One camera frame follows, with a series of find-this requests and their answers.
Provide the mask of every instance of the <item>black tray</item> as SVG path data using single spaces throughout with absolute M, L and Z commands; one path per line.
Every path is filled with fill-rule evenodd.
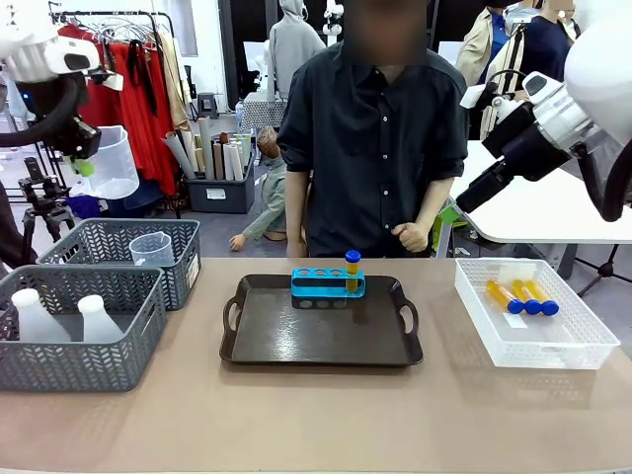
M 409 333 L 404 307 L 412 313 Z M 424 358 L 418 328 L 415 305 L 390 276 L 367 276 L 362 299 L 306 302 L 292 298 L 290 276 L 249 275 L 224 308 L 219 355 L 239 364 L 405 367 Z

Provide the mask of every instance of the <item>test tube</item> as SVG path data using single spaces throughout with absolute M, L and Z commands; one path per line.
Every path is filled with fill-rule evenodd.
M 528 281 L 526 287 L 542 303 L 542 313 L 545 316 L 555 316 L 560 311 L 560 305 L 553 301 L 536 281 Z
M 347 260 L 347 293 L 355 293 L 357 291 L 357 274 L 359 274 L 359 261 L 362 256 L 356 250 L 349 250 L 345 255 Z
M 524 303 L 524 310 L 527 314 L 537 314 L 542 311 L 542 303 L 537 297 L 526 287 L 524 281 L 515 279 L 512 283 L 512 289 L 515 295 Z
M 519 314 L 524 309 L 524 303 L 513 296 L 509 290 L 500 286 L 496 281 L 490 280 L 487 282 L 487 292 L 501 305 L 503 311 Z

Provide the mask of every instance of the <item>gray storage bin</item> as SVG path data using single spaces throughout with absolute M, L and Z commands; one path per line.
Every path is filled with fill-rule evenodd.
M 176 219 L 87 219 L 38 258 L 38 264 L 133 265 L 129 242 L 153 232 L 171 237 L 175 265 L 163 267 L 168 311 L 182 309 L 201 269 L 199 222 Z
M 255 202 L 254 159 L 246 170 L 244 181 L 187 180 L 191 208 L 195 212 L 247 214 Z
M 21 267 L 0 281 L 0 390 L 124 392 L 145 371 L 167 325 L 160 269 L 38 265 Z M 20 342 L 11 295 L 34 288 L 48 312 L 70 334 L 64 344 Z M 77 303 L 99 294 L 123 331 L 111 344 L 83 344 Z

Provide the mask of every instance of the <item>checkered tablecloth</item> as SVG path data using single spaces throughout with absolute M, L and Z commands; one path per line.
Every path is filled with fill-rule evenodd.
M 266 125 L 280 127 L 286 105 L 287 102 L 277 100 L 273 106 L 269 106 L 266 92 L 251 92 L 244 101 L 242 130 Z

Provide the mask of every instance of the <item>white bottle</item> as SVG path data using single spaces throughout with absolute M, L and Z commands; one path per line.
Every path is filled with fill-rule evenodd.
M 83 314 L 84 343 L 109 344 L 122 339 L 122 331 L 106 312 L 101 296 L 93 294 L 81 298 L 77 307 Z
M 40 294 L 36 289 L 21 289 L 11 296 L 11 301 L 18 308 L 21 342 L 50 344 L 70 342 L 68 332 L 41 305 Z

